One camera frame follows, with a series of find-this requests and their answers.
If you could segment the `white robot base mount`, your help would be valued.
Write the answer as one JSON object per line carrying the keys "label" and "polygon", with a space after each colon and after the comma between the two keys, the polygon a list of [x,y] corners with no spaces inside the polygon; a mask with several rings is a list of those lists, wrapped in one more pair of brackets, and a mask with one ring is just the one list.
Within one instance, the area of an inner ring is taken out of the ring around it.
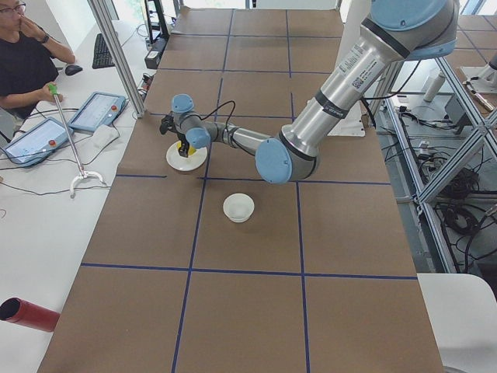
{"label": "white robot base mount", "polygon": [[354,104],[345,119],[341,120],[331,129],[328,136],[364,137],[365,130],[362,121],[360,102]]}

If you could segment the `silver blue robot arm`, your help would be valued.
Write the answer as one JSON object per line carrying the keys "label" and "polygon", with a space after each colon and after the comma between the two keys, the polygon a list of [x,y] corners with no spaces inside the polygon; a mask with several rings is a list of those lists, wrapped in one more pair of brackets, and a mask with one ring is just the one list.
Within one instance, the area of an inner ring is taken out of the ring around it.
{"label": "silver blue robot arm", "polygon": [[303,180],[319,164],[318,145],[345,119],[377,78],[397,61],[420,61],[450,54],[456,43],[458,1],[373,1],[360,24],[360,35],[315,96],[292,124],[275,137],[233,124],[202,120],[186,94],[172,99],[160,131],[175,133],[179,154],[220,142],[255,157],[258,174],[268,183]]}

